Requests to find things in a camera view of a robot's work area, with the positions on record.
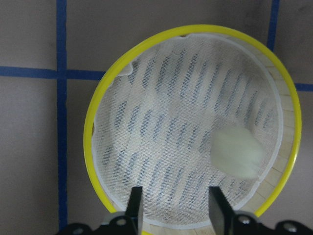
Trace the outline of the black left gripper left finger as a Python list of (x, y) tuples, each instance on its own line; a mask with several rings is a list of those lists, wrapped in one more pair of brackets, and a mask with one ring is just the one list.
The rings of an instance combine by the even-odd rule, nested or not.
[(136, 233), (142, 232), (143, 204), (143, 187), (133, 187), (125, 215), (131, 220)]

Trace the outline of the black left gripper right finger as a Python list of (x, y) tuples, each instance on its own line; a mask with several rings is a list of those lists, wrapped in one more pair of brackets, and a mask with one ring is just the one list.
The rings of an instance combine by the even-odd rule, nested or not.
[(234, 232), (236, 214), (219, 187), (209, 187), (208, 210), (214, 232)]

